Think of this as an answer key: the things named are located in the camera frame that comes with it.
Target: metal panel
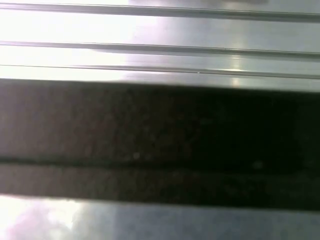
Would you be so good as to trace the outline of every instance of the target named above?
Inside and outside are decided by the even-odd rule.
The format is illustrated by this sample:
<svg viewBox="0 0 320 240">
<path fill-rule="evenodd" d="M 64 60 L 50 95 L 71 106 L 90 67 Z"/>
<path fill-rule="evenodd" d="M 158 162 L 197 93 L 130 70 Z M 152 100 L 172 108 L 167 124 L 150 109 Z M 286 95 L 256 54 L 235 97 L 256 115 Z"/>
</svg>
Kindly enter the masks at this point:
<svg viewBox="0 0 320 240">
<path fill-rule="evenodd" d="M 0 23 L 1 40 L 13 42 L 320 52 L 320 24 L 315 23 L 16 10 L 0 10 Z"/>
<path fill-rule="evenodd" d="M 257 76 L 257 77 L 280 77 L 280 78 L 305 78 L 318 79 L 320 77 L 319 62 L 320 59 L 305 54 L 297 54 L 295 58 L 288 57 L 290 54 L 284 53 L 282 56 L 260 56 L 257 53 L 245 55 L 243 52 L 238 54 L 208 54 L 208 53 L 183 53 L 172 52 L 171 55 L 164 51 L 138 51 L 138 50 L 115 50 L 109 49 L 104 51 L 94 49 L 80 48 L 51 48 L 51 47 L 21 47 L 21 46 L 0 46 L 0 52 L 5 58 L 0 58 L 0 65 L 12 65 L 15 67 L 2 67 L 0 78 L 30 78 L 28 74 L 19 76 L 10 76 L 10 69 L 28 69 L 29 67 L 62 67 L 62 68 L 83 68 L 83 69 L 105 69 L 105 70 L 131 70 L 131 71 L 148 71 L 148 72 L 179 72 L 179 73 L 205 73 L 205 74 L 225 74 L 240 76 Z M 44 68 L 30 68 L 35 72 L 43 72 Z M 75 72 L 68 69 L 48 69 L 54 72 Z M 79 72 L 100 73 L 106 76 L 107 71 L 85 71 Z M 95 80 L 95 74 L 89 80 Z M 50 76 L 42 76 L 40 79 L 50 79 Z M 72 75 L 64 76 L 65 80 L 72 79 Z M 194 83 L 199 83 L 202 76 L 196 77 Z M 212 79 L 220 78 L 220 76 L 212 76 Z M 119 79 L 119 82 L 131 82 L 128 79 Z M 180 79 L 180 84 L 187 82 L 187 79 Z"/>
<path fill-rule="evenodd" d="M 6 240 L 317 240 L 320 216 L 305 212 L 117 204 L 0 196 Z"/>
</svg>

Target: dark strip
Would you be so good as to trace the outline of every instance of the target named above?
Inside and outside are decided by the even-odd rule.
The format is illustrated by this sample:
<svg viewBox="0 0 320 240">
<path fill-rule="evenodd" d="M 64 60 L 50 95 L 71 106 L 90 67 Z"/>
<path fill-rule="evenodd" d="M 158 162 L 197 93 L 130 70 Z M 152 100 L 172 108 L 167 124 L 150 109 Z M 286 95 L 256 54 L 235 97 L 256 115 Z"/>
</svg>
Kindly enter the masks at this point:
<svg viewBox="0 0 320 240">
<path fill-rule="evenodd" d="M 0 165 L 0 192 L 245 208 L 320 210 L 318 178 Z"/>
<path fill-rule="evenodd" d="M 132 15 L 154 17 L 183 17 L 234 19 L 291 23 L 319 23 L 320 14 L 296 12 L 263 12 L 236 11 L 202 8 L 171 8 L 150 6 L 119 6 L 119 5 L 72 5 L 72 4 L 41 4 L 41 3 L 0 3 L 0 9 L 31 10 L 62 13 L 86 13 L 108 15 Z"/>
<path fill-rule="evenodd" d="M 12 163 L 319 176 L 318 94 L 0 81 Z"/>
</svg>

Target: shiny metal surface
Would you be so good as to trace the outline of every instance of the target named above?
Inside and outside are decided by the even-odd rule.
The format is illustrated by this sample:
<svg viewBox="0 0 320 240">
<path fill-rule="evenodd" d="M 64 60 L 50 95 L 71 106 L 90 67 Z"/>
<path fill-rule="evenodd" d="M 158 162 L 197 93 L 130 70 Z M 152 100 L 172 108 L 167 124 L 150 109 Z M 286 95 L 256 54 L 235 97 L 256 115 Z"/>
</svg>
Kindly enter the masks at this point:
<svg viewBox="0 0 320 240">
<path fill-rule="evenodd" d="M 0 79 L 82 81 L 301 92 L 320 91 L 320 81 L 318 79 L 168 71 L 0 66 Z"/>
<path fill-rule="evenodd" d="M 315 23 L 3 9 L 0 10 L 0 22 L 1 41 L 320 52 L 315 35 L 320 32 L 320 24 Z"/>
<path fill-rule="evenodd" d="M 0 78 L 318 91 L 318 3 L 284 3 L 2 1 Z"/>
<path fill-rule="evenodd" d="M 307 212 L 0 196 L 3 240 L 316 240 Z"/>
<path fill-rule="evenodd" d="M 237 11 L 320 13 L 319 0 L 2 0 L 3 3 L 83 4 L 222 9 Z"/>
<path fill-rule="evenodd" d="M 152 72 L 229 74 L 318 79 L 320 59 L 301 55 L 300 58 L 243 54 L 205 54 L 145 52 L 128 54 L 118 50 L 0 46 L 6 58 L 0 65 L 29 67 L 63 67 Z"/>
</svg>

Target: metal edge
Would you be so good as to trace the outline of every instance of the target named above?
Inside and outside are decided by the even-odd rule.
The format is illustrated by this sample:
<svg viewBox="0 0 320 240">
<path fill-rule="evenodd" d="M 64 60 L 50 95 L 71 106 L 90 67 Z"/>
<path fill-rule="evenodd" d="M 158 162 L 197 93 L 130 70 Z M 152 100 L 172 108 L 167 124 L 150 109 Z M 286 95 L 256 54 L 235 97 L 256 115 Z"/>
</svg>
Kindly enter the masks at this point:
<svg viewBox="0 0 320 240">
<path fill-rule="evenodd" d="M 147 84 L 226 89 L 320 92 L 320 80 L 268 76 L 89 68 L 0 66 L 0 79 Z"/>
<path fill-rule="evenodd" d="M 320 14 L 298 12 L 243 11 L 224 9 L 87 4 L 0 3 L 0 9 L 63 13 L 132 15 L 178 18 L 235 19 L 292 23 L 320 23 Z"/>
</svg>

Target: aluminum rail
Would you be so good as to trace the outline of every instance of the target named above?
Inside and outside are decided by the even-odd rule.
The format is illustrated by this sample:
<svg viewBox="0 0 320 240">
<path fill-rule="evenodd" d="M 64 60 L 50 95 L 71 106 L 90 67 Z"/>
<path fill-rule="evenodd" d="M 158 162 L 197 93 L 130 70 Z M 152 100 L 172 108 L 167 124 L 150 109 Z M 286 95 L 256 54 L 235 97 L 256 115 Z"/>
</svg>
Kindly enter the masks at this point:
<svg viewBox="0 0 320 240">
<path fill-rule="evenodd" d="M 0 21 L 10 23 L 0 24 L 0 78 L 17 79 L 9 69 L 21 66 L 24 73 L 27 68 L 39 74 L 44 69 L 89 71 L 108 81 L 114 71 L 131 76 L 145 72 L 143 79 L 117 78 L 119 83 L 234 88 L 233 78 L 247 78 L 243 89 L 318 91 L 317 3 L 308 1 L 310 10 L 304 11 L 298 11 L 297 1 L 288 11 L 281 4 L 284 1 L 236 6 L 209 1 L 0 2 Z M 151 77 L 156 73 L 166 74 L 172 83 Z M 190 75 L 176 77 L 179 74 Z"/>
</svg>

